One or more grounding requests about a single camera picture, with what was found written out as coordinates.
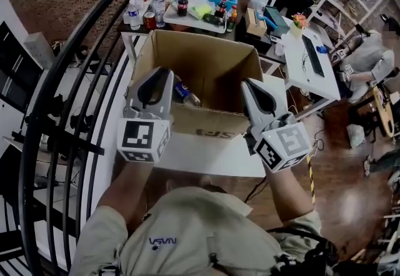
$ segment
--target keyboard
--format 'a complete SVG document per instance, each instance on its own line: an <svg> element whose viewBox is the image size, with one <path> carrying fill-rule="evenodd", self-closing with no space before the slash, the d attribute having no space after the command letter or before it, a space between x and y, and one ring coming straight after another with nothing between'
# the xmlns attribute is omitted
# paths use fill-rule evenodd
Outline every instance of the keyboard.
<svg viewBox="0 0 400 276"><path fill-rule="evenodd" d="M304 42L304 46L307 49L308 57L310 58L310 62L312 65L312 69L314 70L314 73L322 77L325 77L323 68L321 66L321 62L319 62L319 58L313 42L311 42L311 40L304 35L302 36L302 41Z"/></svg>

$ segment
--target striped pole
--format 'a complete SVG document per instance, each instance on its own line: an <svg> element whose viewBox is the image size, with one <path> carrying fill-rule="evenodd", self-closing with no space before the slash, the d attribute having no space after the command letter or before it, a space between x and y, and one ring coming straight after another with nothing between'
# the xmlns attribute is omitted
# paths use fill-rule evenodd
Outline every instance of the striped pole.
<svg viewBox="0 0 400 276"><path fill-rule="evenodd" d="M311 167L311 158L310 158L310 155L307 155L307 165L308 165L308 174L309 174L309 176L310 176L312 204L315 205L315 192L314 192L313 168Z"/></svg>

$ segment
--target brown box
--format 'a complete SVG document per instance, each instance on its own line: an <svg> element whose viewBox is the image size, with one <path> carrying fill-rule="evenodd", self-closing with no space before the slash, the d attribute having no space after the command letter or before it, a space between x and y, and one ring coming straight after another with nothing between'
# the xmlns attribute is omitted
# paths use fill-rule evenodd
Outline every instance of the brown box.
<svg viewBox="0 0 400 276"><path fill-rule="evenodd" d="M253 9L247 8L246 15L244 16L246 20L246 32L263 37L267 31L267 25L265 21L260 21L256 17L256 12Z"/></svg>
<svg viewBox="0 0 400 276"><path fill-rule="evenodd" d="M155 30L149 34L132 81L155 67L172 69L201 101L201 107L172 103L174 132L223 139L244 133L241 81L263 80L257 50L251 45L187 32Z"/></svg>

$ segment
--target white marker cube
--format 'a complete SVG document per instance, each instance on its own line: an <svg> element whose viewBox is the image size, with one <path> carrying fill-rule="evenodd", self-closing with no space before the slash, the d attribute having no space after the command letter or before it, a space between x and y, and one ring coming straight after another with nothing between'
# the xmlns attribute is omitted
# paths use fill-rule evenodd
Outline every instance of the white marker cube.
<svg viewBox="0 0 400 276"><path fill-rule="evenodd" d="M302 122L263 132L254 151L271 172L295 166L311 151Z"/></svg>
<svg viewBox="0 0 400 276"><path fill-rule="evenodd" d="M157 163L171 137L168 120L119 120L117 150L128 162Z"/></svg>

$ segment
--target potted flower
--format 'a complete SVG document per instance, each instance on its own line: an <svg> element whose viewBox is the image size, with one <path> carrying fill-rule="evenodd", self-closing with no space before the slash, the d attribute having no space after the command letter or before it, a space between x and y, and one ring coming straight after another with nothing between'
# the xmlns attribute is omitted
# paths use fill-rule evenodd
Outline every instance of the potted flower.
<svg viewBox="0 0 400 276"><path fill-rule="evenodd" d="M306 17L303 14L297 13L292 16L293 17L293 24L291 26L291 32L296 37L301 37L303 34L303 30L309 26Z"/></svg>

